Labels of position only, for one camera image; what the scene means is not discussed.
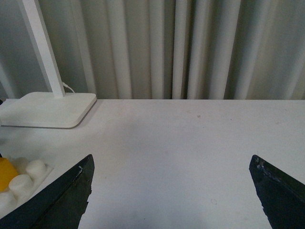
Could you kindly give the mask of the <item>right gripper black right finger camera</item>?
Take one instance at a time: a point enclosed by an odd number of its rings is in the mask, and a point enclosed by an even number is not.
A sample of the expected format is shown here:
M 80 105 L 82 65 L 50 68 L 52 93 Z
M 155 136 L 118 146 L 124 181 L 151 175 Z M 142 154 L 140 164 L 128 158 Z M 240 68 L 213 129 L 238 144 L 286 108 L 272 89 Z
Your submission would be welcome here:
M 263 211 L 273 229 L 305 227 L 305 185 L 253 155 L 249 171 Z

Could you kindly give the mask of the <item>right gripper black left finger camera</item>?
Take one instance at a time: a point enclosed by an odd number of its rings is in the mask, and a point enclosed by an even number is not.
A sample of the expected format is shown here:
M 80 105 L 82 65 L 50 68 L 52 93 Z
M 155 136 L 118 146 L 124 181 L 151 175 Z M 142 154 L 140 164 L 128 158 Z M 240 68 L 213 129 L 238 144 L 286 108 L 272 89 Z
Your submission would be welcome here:
M 91 154 L 0 220 L 2 229 L 76 229 L 92 193 Z

